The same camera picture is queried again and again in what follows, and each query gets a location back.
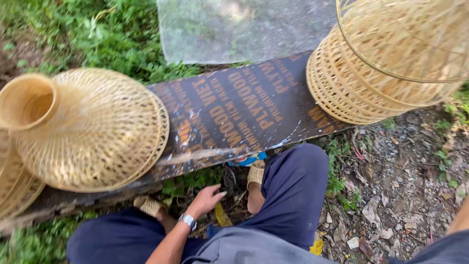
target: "silver watch band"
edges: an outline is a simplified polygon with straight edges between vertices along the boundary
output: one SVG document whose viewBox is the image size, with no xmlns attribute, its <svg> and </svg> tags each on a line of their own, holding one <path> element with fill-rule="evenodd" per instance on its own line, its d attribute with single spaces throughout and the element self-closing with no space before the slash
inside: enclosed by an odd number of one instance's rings
<svg viewBox="0 0 469 264">
<path fill-rule="evenodd" d="M 178 221 L 186 223 L 190 227 L 191 232 L 197 228 L 197 221 L 192 216 L 186 215 L 186 213 L 183 213 Z"/>
</svg>

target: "person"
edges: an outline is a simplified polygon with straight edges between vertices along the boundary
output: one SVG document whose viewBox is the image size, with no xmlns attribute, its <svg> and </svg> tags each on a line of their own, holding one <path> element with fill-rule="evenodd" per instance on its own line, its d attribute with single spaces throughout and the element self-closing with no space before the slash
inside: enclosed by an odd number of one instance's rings
<svg viewBox="0 0 469 264">
<path fill-rule="evenodd" d="M 156 218 L 132 207 L 81 224 L 67 245 L 72 264 L 258 264 L 332 261 L 310 253 L 328 182 L 328 156 L 300 144 L 267 162 L 262 184 L 249 186 L 248 210 L 254 217 L 226 227 L 211 239 L 188 238 L 198 219 L 226 192 L 202 189 L 176 221 L 167 210 Z M 469 202 L 448 231 L 408 263 L 469 263 Z"/>
</svg>

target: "navy blue pants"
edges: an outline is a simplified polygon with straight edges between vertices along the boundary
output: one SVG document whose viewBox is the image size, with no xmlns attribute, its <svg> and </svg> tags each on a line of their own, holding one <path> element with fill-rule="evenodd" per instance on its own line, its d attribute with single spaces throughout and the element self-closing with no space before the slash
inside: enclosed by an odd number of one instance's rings
<svg viewBox="0 0 469 264">
<path fill-rule="evenodd" d="M 265 203 L 239 227 L 262 230 L 309 250 L 321 214 L 329 161 L 324 151 L 301 144 L 267 163 L 262 183 Z M 81 224 L 67 244 L 72 264 L 144 264 L 165 237 L 155 218 L 137 208 Z M 206 239 L 188 239 L 182 261 L 197 253 Z"/>
</svg>

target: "woven sandal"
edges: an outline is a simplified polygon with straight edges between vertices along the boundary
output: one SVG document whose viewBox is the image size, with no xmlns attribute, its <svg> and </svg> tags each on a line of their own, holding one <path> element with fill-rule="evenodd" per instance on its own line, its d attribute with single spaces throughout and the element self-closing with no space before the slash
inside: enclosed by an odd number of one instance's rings
<svg viewBox="0 0 469 264">
<path fill-rule="evenodd" d="M 134 207 L 154 218 L 157 218 L 156 215 L 162 207 L 166 208 L 162 203 L 150 198 L 148 195 L 137 197 L 134 200 Z"/>
<path fill-rule="evenodd" d="M 262 184 L 262 179 L 264 178 L 265 162 L 261 160 L 256 160 L 249 169 L 248 174 L 248 185 L 246 186 L 249 189 L 249 183 L 257 182 Z"/>
</svg>

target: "woven bamboo basket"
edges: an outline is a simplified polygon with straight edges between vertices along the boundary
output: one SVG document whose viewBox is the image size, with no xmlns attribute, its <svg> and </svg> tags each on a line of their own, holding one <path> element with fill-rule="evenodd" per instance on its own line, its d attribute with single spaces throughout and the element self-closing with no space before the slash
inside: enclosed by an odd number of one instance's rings
<svg viewBox="0 0 469 264">
<path fill-rule="evenodd" d="M 27 169 L 68 191 L 110 191 L 140 178 L 169 134 L 161 100 L 111 70 L 20 76 L 0 92 L 0 103 L 0 125 L 14 130 Z"/>
<path fill-rule="evenodd" d="M 345 41 L 372 68 L 423 83 L 469 78 L 469 1 L 336 2 Z"/>
<path fill-rule="evenodd" d="M 331 116 L 351 124 L 371 124 L 430 106 L 461 85 L 422 84 L 383 74 L 355 55 L 338 27 L 310 56 L 306 79 L 317 104 Z"/>
<path fill-rule="evenodd" d="M 7 130 L 0 130 L 0 167 L 0 219 L 15 217 L 36 200 L 45 184 L 25 170 Z"/>
</svg>

